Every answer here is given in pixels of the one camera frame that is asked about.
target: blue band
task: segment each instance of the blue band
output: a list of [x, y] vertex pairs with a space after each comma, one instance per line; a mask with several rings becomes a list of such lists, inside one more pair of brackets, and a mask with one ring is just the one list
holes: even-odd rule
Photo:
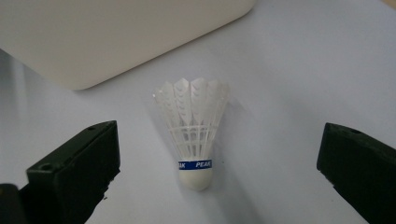
[[212, 160], [208, 161], [180, 161], [179, 170], [202, 170], [212, 168]]

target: shuttlecock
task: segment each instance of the shuttlecock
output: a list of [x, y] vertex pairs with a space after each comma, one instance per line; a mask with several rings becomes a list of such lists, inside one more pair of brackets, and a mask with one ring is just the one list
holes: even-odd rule
[[229, 91], [227, 84], [203, 78], [165, 82], [155, 91], [180, 156], [179, 179], [190, 189], [205, 189], [212, 180], [210, 155]]

